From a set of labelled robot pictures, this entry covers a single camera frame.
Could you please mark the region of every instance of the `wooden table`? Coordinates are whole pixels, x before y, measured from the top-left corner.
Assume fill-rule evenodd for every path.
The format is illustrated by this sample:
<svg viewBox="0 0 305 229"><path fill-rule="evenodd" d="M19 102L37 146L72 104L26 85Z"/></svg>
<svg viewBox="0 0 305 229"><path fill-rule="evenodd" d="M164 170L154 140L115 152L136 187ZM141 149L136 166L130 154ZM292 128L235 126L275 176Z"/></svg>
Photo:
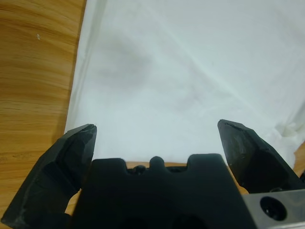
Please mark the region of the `wooden table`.
<svg viewBox="0 0 305 229"><path fill-rule="evenodd" d="M84 8L85 0L0 2L0 217L38 157L63 134ZM296 159L299 175L305 145Z"/></svg>

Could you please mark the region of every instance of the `wooden surface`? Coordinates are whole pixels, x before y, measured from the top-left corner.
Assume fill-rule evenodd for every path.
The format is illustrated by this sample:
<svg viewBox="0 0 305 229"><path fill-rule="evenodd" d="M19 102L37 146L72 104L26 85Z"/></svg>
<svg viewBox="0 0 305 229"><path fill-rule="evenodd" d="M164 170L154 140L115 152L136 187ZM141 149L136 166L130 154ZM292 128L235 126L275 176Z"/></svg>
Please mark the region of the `wooden surface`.
<svg viewBox="0 0 305 229"><path fill-rule="evenodd" d="M85 0L0 1L0 217L63 134L84 7ZM296 159L299 175L305 145Z"/></svg>

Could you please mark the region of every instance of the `wood grain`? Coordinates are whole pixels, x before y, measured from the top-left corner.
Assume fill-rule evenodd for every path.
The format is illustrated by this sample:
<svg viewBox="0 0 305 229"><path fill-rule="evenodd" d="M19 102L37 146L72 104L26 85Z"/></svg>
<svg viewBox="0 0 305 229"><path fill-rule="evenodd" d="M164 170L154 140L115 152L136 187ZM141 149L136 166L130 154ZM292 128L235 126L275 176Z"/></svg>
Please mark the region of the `wood grain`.
<svg viewBox="0 0 305 229"><path fill-rule="evenodd" d="M63 134L84 8L85 0L0 1L0 216ZM295 171L304 168L305 145Z"/></svg>

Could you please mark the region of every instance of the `screw hole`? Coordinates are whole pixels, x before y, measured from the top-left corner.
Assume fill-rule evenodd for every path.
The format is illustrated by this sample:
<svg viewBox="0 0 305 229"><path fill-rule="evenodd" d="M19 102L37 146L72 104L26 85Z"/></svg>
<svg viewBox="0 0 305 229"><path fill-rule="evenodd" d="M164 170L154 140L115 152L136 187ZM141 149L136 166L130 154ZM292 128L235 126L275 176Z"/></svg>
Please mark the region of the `screw hole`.
<svg viewBox="0 0 305 229"><path fill-rule="evenodd" d="M275 198L263 197L260 204L263 212L274 220L282 221L287 217L285 206Z"/></svg>

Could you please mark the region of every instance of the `white cloth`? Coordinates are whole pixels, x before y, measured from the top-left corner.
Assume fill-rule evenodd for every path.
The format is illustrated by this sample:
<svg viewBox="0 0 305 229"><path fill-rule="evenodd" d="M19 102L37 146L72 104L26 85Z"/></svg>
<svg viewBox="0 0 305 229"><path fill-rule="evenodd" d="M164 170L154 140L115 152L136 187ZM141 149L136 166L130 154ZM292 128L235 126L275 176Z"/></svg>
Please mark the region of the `white cloth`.
<svg viewBox="0 0 305 229"><path fill-rule="evenodd" d="M88 0L66 124L94 158L224 156L217 122L254 129L292 167L305 139L305 1Z"/></svg>

